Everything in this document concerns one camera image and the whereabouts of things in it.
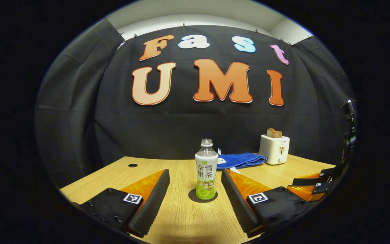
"plastic bottle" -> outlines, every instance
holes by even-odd
[[[201,200],[215,197],[215,177],[218,165],[218,153],[212,149],[212,139],[201,140],[201,149],[195,154],[197,167],[197,185],[195,194]]]

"table surface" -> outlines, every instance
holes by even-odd
[[[208,244],[243,243],[248,238],[241,229],[231,203],[221,183],[221,171],[216,172],[218,197],[208,203],[189,199],[188,193],[196,187],[195,160],[162,160],[123,157],[84,178],[61,189],[69,201],[82,204],[108,187],[122,189],[160,170],[169,169],[167,194],[148,234],[138,238],[152,244],[204,241]],[[293,178],[318,173],[334,165],[288,155],[280,165],[262,165],[238,169],[270,188],[287,187]]]

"orange letter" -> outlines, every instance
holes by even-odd
[[[157,48],[164,49],[167,46],[167,40],[172,40],[174,39],[173,35],[167,35],[164,37],[159,37],[156,39],[153,39],[151,41],[145,42],[145,50],[144,50],[144,55],[142,55],[139,60],[144,61],[149,58],[156,57],[161,53],[161,51],[158,51]]]
[[[160,71],[159,89],[155,93],[147,93],[147,74],[151,72],[151,67],[135,69],[132,72],[133,87],[132,98],[141,105],[154,105],[165,100],[171,88],[171,70],[177,66],[174,62],[167,62],[157,66]]]
[[[274,70],[268,70],[267,74],[270,76],[270,83],[272,85],[272,96],[269,99],[270,104],[275,106],[284,105],[284,100],[281,96],[282,75]]]
[[[247,72],[249,66],[241,62],[233,62],[226,74],[213,60],[195,60],[194,65],[199,69],[198,92],[194,94],[194,100],[198,102],[210,102],[215,96],[210,92],[210,83],[221,101],[225,100],[231,85],[233,92],[230,100],[233,102],[252,102],[249,94]]]

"bottle cap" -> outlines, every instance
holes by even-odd
[[[201,147],[211,147],[211,146],[213,146],[212,139],[201,140]]]

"ceiling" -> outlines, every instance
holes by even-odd
[[[111,13],[109,22],[120,29],[156,17],[207,14],[238,20],[271,31],[286,17],[251,0],[139,0]]]

